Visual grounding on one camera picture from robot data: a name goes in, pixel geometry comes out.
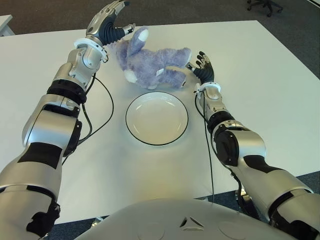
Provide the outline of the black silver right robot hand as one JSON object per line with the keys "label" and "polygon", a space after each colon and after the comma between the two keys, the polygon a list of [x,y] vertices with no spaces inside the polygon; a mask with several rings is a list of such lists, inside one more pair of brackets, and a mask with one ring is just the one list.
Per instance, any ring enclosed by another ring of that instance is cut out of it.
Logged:
{"label": "black silver right robot hand", "polygon": [[185,67],[200,80],[201,84],[214,82],[215,72],[213,66],[209,57],[203,51],[199,51],[195,64],[188,62]]}

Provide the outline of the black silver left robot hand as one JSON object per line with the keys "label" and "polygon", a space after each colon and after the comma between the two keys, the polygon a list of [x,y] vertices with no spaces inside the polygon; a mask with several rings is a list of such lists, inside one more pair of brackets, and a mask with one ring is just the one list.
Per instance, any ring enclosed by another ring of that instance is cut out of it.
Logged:
{"label": "black silver left robot hand", "polygon": [[129,4],[128,0],[115,0],[107,4],[92,18],[86,29],[85,37],[103,47],[131,34],[136,27],[134,23],[123,27],[114,25],[120,11]]}

